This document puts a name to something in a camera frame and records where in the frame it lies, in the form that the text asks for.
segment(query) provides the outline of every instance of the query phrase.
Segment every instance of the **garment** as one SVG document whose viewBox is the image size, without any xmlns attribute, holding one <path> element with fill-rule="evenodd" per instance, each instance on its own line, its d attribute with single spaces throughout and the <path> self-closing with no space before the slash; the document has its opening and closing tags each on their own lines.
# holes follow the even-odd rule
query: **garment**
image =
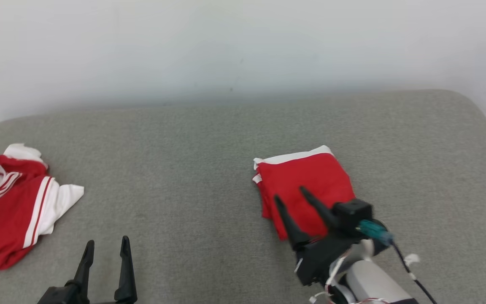
<svg viewBox="0 0 486 304">
<path fill-rule="evenodd" d="M 0 269 L 21 260 L 39 235 L 84 194 L 84 187 L 59 185 L 47 175 L 38 150 L 12 144 L 0 155 Z"/>
<path fill-rule="evenodd" d="M 284 202 L 290 216 L 302 231 L 313 236 L 325 236 L 327 229 L 316 210 L 305 200 L 299 187 L 304 186 L 324 205 L 355 198 L 350 178 L 327 146 L 308 152 L 255 158 L 253 178 L 262 195 L 262 216 L 272 219 L 281 240 L 286 230 L 276 209 L 274 196 Z"/>
</svg>

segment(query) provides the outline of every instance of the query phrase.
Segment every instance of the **red fabric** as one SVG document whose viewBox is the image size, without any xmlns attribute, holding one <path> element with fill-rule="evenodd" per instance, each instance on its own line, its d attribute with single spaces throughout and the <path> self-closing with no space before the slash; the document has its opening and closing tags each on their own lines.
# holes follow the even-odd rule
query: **red fabric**
<svg viewBox="0 0 486 304">
<path fill-rule="evenodd" d="M 259 163 L 256 171 L 262 177 L 257 183 L 262 195 L 262 216 L 273 220 L 281 240 L 287 235 L 273 199 L 275 194 L 280 196 L 301 230 L 311 237 L 325 236 L 327 229 L 301 194 L 301 185 L 329 208 L 336 202 L 355 198 L 349 176 L 332 154 L 321 153 L 280 164 Z"/>
<path fill-rule="evenodd" d="M 40 162 L 16 160 L 4 155 L 0 155 L 0 165 L 7 173 L 22 174 L 0 198 L 0 269 L 6 269 L 33 248 L 23 248 L 24 239 L 39 186 L 46 176 L 46 167 Z"/>
</svg>

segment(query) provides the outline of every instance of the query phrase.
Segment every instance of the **white wall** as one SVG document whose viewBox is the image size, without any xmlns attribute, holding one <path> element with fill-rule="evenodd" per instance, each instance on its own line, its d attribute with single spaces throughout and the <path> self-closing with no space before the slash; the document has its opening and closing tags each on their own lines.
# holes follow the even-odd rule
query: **white wall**
<svg viewBox="0 0 486 304">
<path fill-rule="evenodd" d="M 0 121 L 412 88 L 486 113 L 486 0 L 0 0 Z"/>
</svg>

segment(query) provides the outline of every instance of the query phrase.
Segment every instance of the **teal connector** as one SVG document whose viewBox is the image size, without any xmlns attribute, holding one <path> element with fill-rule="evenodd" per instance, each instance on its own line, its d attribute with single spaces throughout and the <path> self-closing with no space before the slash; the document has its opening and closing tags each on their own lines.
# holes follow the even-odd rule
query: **teal connector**
<svg viewBox="0 0 486 304">
<path fill-rule="evenodd" d="M 384 245 L 389 246 L 393 242 L 393 234 L 389 233 L 384 227 L 377 223 L 363 220 L 359 222 L 359 231 L 372 239 L 379 240 Z"/>
</svg>

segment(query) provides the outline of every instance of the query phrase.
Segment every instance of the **black cable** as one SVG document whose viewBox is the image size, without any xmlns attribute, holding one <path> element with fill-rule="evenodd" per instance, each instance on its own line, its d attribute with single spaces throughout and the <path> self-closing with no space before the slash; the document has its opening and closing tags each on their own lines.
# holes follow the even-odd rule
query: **black cable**
<svg viewBox="0 0 486 304">
<path fill-rule="evenodd" d="M 402 255 L 401 251 L 399 250 L 399 247 L 397 247 L 397 244 L 395 244 L 395 242 L 391 242 L 391 245 L 393 246 L 393 248 L 395 249 L 395 251 L 397 252 L 397 255 L 399 256 L 399 258 L 401 259 L 401 262 L 402 262 L 402 265 L 405 267 L 405 270 L 408 274 L 410 274 L 410 276 L 412 277 L 413 276 L 413 273 L 411 273 L 410 271 L 410 268 L 408 267 L 408 265 L 406 264 L 405 262 L 405 257 Z M 426 294 L 427 298 L 429 298 L 429 300 L 432 302 L 432 304 L 437 304 L 436 301 L 434 300 L 434 298 L 432 298 L 432 296 L 430 295 L 430 293 L 427 291 L 427 289 L 423 286 L 423 284 L 418 281 L 418 279 L 413 279 L 413 281 L 419 286 L 419 288 L 421 288 L 421 290 Z"/>
</svg>

